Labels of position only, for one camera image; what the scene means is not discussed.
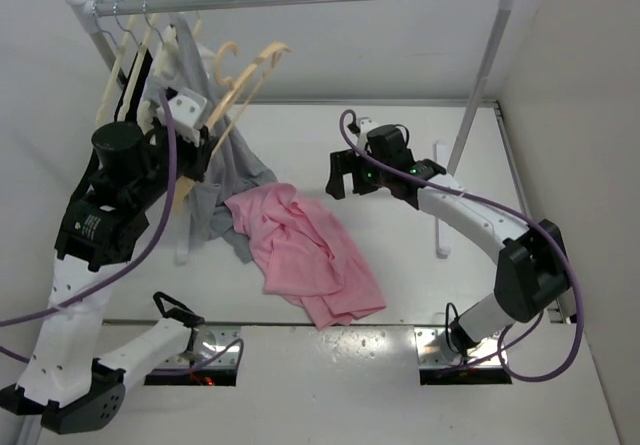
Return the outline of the beige plastic hanger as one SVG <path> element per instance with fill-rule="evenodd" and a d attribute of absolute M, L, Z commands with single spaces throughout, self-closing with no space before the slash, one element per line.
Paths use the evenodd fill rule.
<path fill-rule="evenodd" d="M 244 71 L 236 78 L 232 76 L 222 77 L 220 75 L 220 65 L 221 60 L 226 52 L 231 52 L 233 55 L 237 55 L 239 51 L 238 45 L 229 41 L 224 43 L 220 49 L 216 53 L 216 57 L 214 60 L 213 67 L 213 75 L 216 83 L 218 85 L 223 85 L 228 88 L 228 91 L 220 100 L 219 104 L 215 107 L 213 112 L 211 113 L 208 121 L 206 122 L 206 126 L 210 132 L 213 131 L 213 127 L 220 120 L 224 118 L 224 116 L 229 111 L 230 107 L 234 105 L 238 99 L 242 96 L 245 89 L 248 85 L 251 84 L 252 80 L 256 76 L 257 72 L 261 69 L 264 64 L 267 64 L 266 68 L 262 71 L 262 75 L 255 82 L 253 89 L 246 96 L 244 103 L 242 104 L 240 110 L 237 115 L 232 119 L 230 124 L 225 128 L 224 132 L 220 136 L 218 142 L 213 147 L 211 153 L 205 158 L 205 167 L 208 167 L 211 159 L 219 152 L 222 148 L 223 144 L 229 138 L 231 132 L 235 129 L 236 124 L 246 107 L 252 101 L 254 96 L 263 86 L 266 79 L 271 75 L 273 70 L 278 65 L 279 61 L 282 58 L 282 55 L 285 53 L 291 53 L 292 49 L 285 44 L 284 42 L 273 42 L 264 48 L 252 61 L 251 63 L 244 69 Z"/>

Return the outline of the pink t shirt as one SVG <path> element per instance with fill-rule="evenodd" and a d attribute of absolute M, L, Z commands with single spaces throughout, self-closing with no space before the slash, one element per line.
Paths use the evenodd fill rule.
<path fill-rule="evenodd" d="M 270 183 L 225 201 L 264 275 L 263 293 L 306 312 L 317 329 L 386 308 L 368 262 L 332 212 L 293 185 Z"/>

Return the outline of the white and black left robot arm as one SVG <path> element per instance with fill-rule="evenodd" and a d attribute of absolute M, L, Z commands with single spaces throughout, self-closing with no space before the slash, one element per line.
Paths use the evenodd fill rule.
<path fill-rule="evenodd" d="M 192 352 L 203 319 L 158 292 L 160 319 L 121 348 L 97 356 L 96 343 L 115 283 L 146 252 L 136 247 L 148 227 L 147 211 L 170 206 L 181 177 L 200 178 L 215 139 L 206 130 L 183 138 L 173 126 L 149 132 L 128 121 L 92 135 L 96 169 L 75 193 L 55 242 L 49 306 L 26 369 L 1 392 L 1 406 L 36 415 L 56 434 L 93 432 L 108 425 L 126 393 L 165 360 Z"/>

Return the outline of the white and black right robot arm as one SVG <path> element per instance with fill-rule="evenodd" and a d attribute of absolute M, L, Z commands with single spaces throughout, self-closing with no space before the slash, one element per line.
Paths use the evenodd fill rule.
<path fill-rule="evenodd" d="M 330 196 L 344 198 L 345 175 L 351 175 L 358 195 L 386 188 L 394 198 L 464 235 L 496 266 L 492 292 L 448 325 L 445 338 L 452 353 L 464 356 L 503 328 L 529 322 L 569 289 L 557 255 L 562 237 L 554 223 L 529 225 L 472 199 L 439 163 L 414 158 L 408 131 L 400 124 L 377 125 L 363 118 L 343 129 L 357 142 L 331 153 L 325 187 Z"/>

